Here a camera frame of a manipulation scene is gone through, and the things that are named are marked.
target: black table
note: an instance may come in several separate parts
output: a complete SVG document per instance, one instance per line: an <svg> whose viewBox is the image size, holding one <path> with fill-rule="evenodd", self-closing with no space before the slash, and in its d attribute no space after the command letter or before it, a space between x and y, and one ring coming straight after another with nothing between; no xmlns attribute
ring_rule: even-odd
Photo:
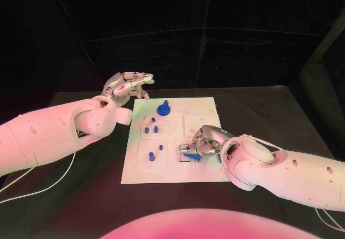
<svg viewBox="0 0 345 239"><path fill-rule="evenodd" d="M213 97L222 128L251 134L285 150L332 154L287 87L148 91L151 98ZM50 105L98 95L57 93ZM132 109L134 99L125 107ZM229 182L121 185L129 127L76 152L72 168L46 192L0 204L0 238L98 238L131 220L183 208L226 209L280 221L321 238L343 233L320 222L314 209L277 198L264 188L246 192ZM72 155L43 165L1 194L0 200L46 188L63 174ZM8 175L7 184L23 172ZM343 213L330 212L345 225Z"/></svg>

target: white board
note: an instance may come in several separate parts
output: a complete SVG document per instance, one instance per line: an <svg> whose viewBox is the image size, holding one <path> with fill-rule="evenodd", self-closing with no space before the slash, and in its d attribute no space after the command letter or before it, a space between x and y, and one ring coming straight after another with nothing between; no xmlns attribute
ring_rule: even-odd
<svg viewBox="0 0 345 239"><path fill-rule="evenodd" d="M157 107L164 100L171 112L160 116ZM178 153L180 145L190 144L193 134L204 124L220 127L212 97L134 101L121 184L229 181L220 172L217 156L200 158L197 162Z"/></svg>

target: wire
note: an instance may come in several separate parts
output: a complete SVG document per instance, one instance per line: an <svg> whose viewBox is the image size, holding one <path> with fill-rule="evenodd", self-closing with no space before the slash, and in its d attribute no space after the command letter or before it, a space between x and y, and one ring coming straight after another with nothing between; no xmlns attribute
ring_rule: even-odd
<svg viewBox="0 0 345 239"><path fill-rule="evenodd" d="M320 220L321 220L321 222L330 227L330 228L333 228L334 230L337 230L337 231L340 231L340 232L343 232L345 233L345 230L343 229L340 229L340 228L336 228L336 227L333 227L333 226L330 226L324 221L323 221L323 219L321 219L321 216L320 216L320 214L319 214L319 212L317 212L317 208L314 208L314 211L316 211L316 214L317 214L317 216L319 216L319 218L320 218Z"/></svg>
<svg viewBox="0 0 345 239"><path fill-rule="evenodd" d="M23 175L5 186L0 189L0 192L33 170L33 168L30 168L24 173Z"/></svg>
<svg viewBox="0 0 345 239"><path fill-rule="evenodd" d="M278 150L282 150L282 148L280 148L278 146L275 146L275 145L272 145L271 143L265 142L264 140L261 140L261 139L252 137L251 135L243 134L243 135L241 135L241 136L245 137L245 138L249 138L249 139L256 140L258 142L261 142L262 144L265 144L265 145L268 145L268 146L277 148Z"/></svg>
<svg viewBox="0 0 345 239"><path fill-rule="evenodd" d="M321 209L321 210L323 210L323 212L326 213L326 215L329 216L329 218L330 218L332 222L334 223L334 225L336 225L342 230L345 230L345 229L339 226L339 224L336 223L334 219L330 217L330 215L329 215L329 213L326 212L326 210L324 210L324 209Z"/></svg>
<svg viewBox="0 0 345 239"><path fill-rule="evenodd" d="M40 191L37 191L37 192L34 192L34 193L24 194L24 195L21 195L21 196L18 196L18 197L8 198L8 199L0 201L0 204L4 203L4 202L7 202L7 201L11 201L11 200L14 200L14 199L18 199L18 198L31 196L31 195L34 195L34 194L37 194L37 193L41 193L41 192L46 191L47 189L50 189L50 188L57 184L57 182L62 180L62 178L64 177L64 175L66 175L66 173L67 173L67 171L69 171L69 168L70 168L70 166L72 166L72 163L73 163L73 158L72 158L72 161L70 161L70 163L69 163L67 169L66 169L63 175L60 176L59 180L57 180L46 189L43 189L43 190L40 190Z"/></svg>

